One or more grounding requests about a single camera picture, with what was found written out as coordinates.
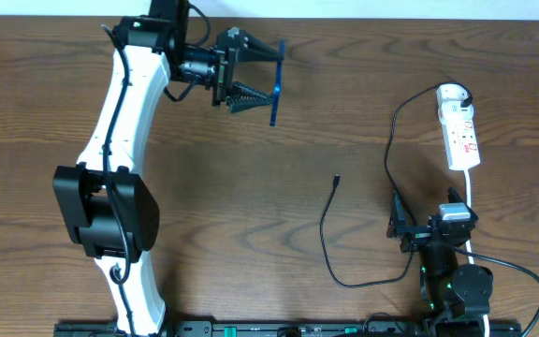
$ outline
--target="cable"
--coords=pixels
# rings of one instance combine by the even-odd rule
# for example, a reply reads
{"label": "cable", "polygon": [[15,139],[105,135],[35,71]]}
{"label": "cable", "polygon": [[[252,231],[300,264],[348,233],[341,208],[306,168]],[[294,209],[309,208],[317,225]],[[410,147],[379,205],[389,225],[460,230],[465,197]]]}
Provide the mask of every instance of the cable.
{"label": "cable", "polygon": [[329,271],[330,276],[332,276],[332,279],[334,280],[334,282],[336,282],[336,284],[338,286],[345,287],[345,288],[360,288],[360,287],[366,287],[366,286],[378,286],[378,285],[385,285],[385,284],[389,284],[389,283],[395,283],[395,282],[398,282],[398,281],[402,280],[402,278],[404,278],[404,276],[409,271],[409,266],[411,266],[411,261],[413,260],[413,252],[411,252],[411,254],[409,255],[409,260],[407,261],[407,266],[404,268],[404,271],[402,272],[402,275],[399,276],[399,277],[393,278],[393,279],[381,280],[381,281],[372,281],[372,282],[367,282],[367,283],[358,284],[358,285],[347,285],[347,284],[342,283],[336,277],[336,275],[334,275],[334,271],[332,271],[332,267],[329,265],[328,251],[326,250],[326,243],[324,241],[324,219],[326,218],[326,213],[328,213],[329,205],[332,203],[332,199],[334,198],[334,194],[336,193],[336,188],[338,187],[338,184],[340,183],[340,181],[341,181],[341,175],[336,173],[336,175],[334,176],[334,180],[332,181],[332,192],[329,194],[328,203],[326,204],[326,208],[324,209],[324,212],[322,213],[322,218],[319,221],[319,238],[322,241],[322,249],[324,250],[324,258],[326,259],[326,266],[328,267],[328,271]]}
{"label": "cable", "polygon": [[[472,182],[469,175],[469,170],[464,169],[463,174],[465,176],[465,203],[467,204],[467,207],[472,207]],[[465,242],[465,249],[467,252],[472,253],[472,243],[470,240]],[[467,259],[469,260],[470,264],[475,264],[475,261],[473,260],[473,256],[467,256]],[[484,315],[484,337],[490,336],[490,321],[488,318],[488,315]]]}
{"label": "cable", "polygon": [[[470,252],[464,251],[462,249],[458,249],[454,245],[450,244],[450,242],[447,242],[447,243],[448,243],[448,248],[450,248],[455,253],[459,253],[459,254],[462,254],[462,255],[465,255],[465,256],[471,256],[471,257],[474,257],[474,258],[479,258],[479,259],[487,261],[487,262],[497,263],[497,264],[499,264],[501,266],[512,268],[512,269],[514,269],[516,271],[524,272],[524,273],[530,275],[539,285],[539,276],[535,272],[530,271],[527,268],[521,267],[519,265],[516,265],[515,263],[507,262],[507,261],[504,261],[504,260],[501,260],[501,259],[498,259],[498,258],[494,258],[494,257],[490,257],[490,256],[483,256],[483,255],[479,255],[479,254],[476,254],[476,253],[470,253]],[[523,330],[523,332],[521,333],[521,337],[526,337],[530,333],[530,331],[532,331],[533,326],[535,326],[535,324],[538,322],[538,319],[539,319],[539,306],[538,306],[538,310],[535,312],[535,315],[532,318],[532,321],[530,322],[530,324],[528,324],[528,327],[525,330]]]}
{"label": "cable", "polygon": [[396,183],[394,183],[394,179],[392,178],[392,176],[390,175],[390,171],[388,170],[388,153],[390,152],[390,146],[392,145],[392,140],[394,139],[394,130],[395,130],[395,127],[396,127],[396,124],[397,124],[397,117],[398,117],[399,112],[401,111],[401,109],[405,105],[407,105],[407,103],[413,101],[414,99],[420,97],[421,95],[427,93],[428,91],[436,89],[439,86],[444,85],[444,84],[456,84],[456,85],[459,85],[461,88],[465,89],[465,91],[467,91],[467,98],[465,98],[465,100],[463,100],[463,102],[460,104],[462,107],[469,107],[472,104],[472,102],[473,102],[472,93],[464,85],[462,85],[462,84],[460,84],[458,82],[455,82],[455,81],[446,81],[446,82],[438,83],[438,84],[432,85],[430,88],[427,88],[427,89],[424,89],[424,90],[420,91],[419,93],[413,95],[411,98],[409,98],[409,99],[405,100],[404,102],[402,102],[399,105],[399,107],[394,111],[394,115],[392,116],[392,129],[390,131],[390,137],[388,138],[388,144],[386,145],[386,152],[384,153],[384,169],[386,170],[386,175],[388,176],[388,179],[390,180],[390,183],[392,183],[392,187],[394,187],[394,190],[397,192],[397,194],[399,195],[399,198],[401,199],[402,208],[405,211],[407,211],[407,213],[411,217],[411,220],[413,221],[414,226],[417,225],[417,220],[415,219],[415,215],[413,214],[413,212],[411,211],[411,209],[409,208],[409,206],[407,205],[405,200],[402,198],[401,191],[397,187]]}
{"label": "cable", "polygon": [[373,319],[377,316],[377,315],[384,315],[384,316],[387,316],[391,321],[392,323],[394,323],[394,325],[397,326],[397,329],[404,333],[404,329],[401,327],[401,325],[394,320],[394,317],[392,317],[389,313],[384,313],[384,312],[379,312],[379,313],[373,313],[371,314],[369,317],[367,317],[367,319],[365,320],[365,322],[363,322],[363,332],[365,332],[365,327],[367,326],[367,330],[370,329],[370,326],[368,325],[368,323],[370,323],[371,321],[373,321]]}
{"label": "cable", "polygon": [[[467,204],[467,207],[472,208],[472,182],[469,176],[469,170],[464,169],[463,174],[465,175],[465,203]],[[472,243],[469,240],[465,242],[465,248],[469,253],[473,252]],[[469,259],[469,263],[474,264],[473,257],[468,256],[467,259]]]}
{"label": "cable", "polygon": [[207,25],[207,33],[205,33],[205,36],[202,37],[197,43],[195,43],[195,46],[197,47],[200,47],[202,46],[205,42],[207,42],[208,38],[210,38],[210,33],[211,33],[211,23],[210,23],[210,20],[207,18],[207,16],[205,14],[203,14],[203,12],[201,11],[201,9],[199,9],[197,6],[193,5],[193,4],[190,4],[189,7],[194,10],[198,15],[201,16],[201,18],[203,18],[203,20],[205,20],[205,24]]}
{"label": "cable", "polygon": [[115,265],[109,270],[109,278],[111,281],[118,285],[120,288],[120,295],[122,297],[122,302],[124,303],[124,308],[126,309],[126,316],[128,317],[128,326],[130,327],[130,335],[135,335],[134,322],[132,320],[132,311],[130,310],[130,305],[128,299],[124,292],[124,283],[128,280],[130,276],[130,265],[132,260],[132,255],[130,251],[130,245],[128,244],[128,235],[124,227],[124,222],[122,216],[119,212],[118,201],[115,196],[114,184],[109,176],[109,145],[111,144],[111,136],[113,135],[113,129],[118,120],[118,115],[120,114],[120,109],[122,108],[122,103],[124,102],[124,97],[126,96],[126,91],[128,90],[128,85],[130,83],[130,67],[128,66],[128,61],[126,60],[126,55],[124,54],[124,46],[120,40],[110,31],[110,29],[102,24],[101,28],[107,33],[108,37],[111,39],[111,43],[118,51],[120,59],[122,60],[122,66],[124,67],[124,79],[122,80],[122,90],[118,96],[118,103],[111,115],[109,121],[108,132],[105,136],[105,141],[103,142],[103,183],[108,191],[109,204],[111,205],[111,210],[116,219],[118,229],[120,230],[122,236],[122,245],[124,247],[124,275],[120,276],[120,267]]}
{"label": "cable", "polygon": [[202,78],[198,75],[196,75],[195,79],[192,80],[190,83],[188,83],[188,86],[186,87],[186,89],[184,89],[184,91],[182,92],[182,94],[180,94],[178,96],[178,98],[174,97],[174,95],[172,95],[170,92],[169,92],[169,89],[168,88],[164,88],[164,94],[166,94],[166,96],[169,98],[169,100],[171,100],[172,102],[180,102],[182,101],[183,99],[186,98],[186,96],[188,95],[188,93],[191,92],[191,89],[193,89],[193,87],[195,87],[195,85],[198,84],[199,80],[202,80]]}
{"label": "cable", "polygon": [[128,303],[128,298],[126,297],[126,292],[124,291],[124,285],[118,285],[120,290],[120,298],[122,298],[122,303],[126,309],[126,318],[128,318],[128,328],[130,329],[130,336],[135,337],[135,325],[132,317],[132,310],[130,310],[130,303]]}

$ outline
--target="white power strip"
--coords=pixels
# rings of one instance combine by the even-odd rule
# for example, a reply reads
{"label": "white power strip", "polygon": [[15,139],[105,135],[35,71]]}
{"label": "white power strip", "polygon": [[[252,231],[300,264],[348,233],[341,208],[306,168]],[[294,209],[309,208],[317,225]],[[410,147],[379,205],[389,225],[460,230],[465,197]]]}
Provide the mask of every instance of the white power strip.
{"label": "white power strip", "polygon": [[462,107],[469,93],[460,85],[444,84],[436,91],[448,168],[465,170],[480,163],[473,126],[473,105]]}

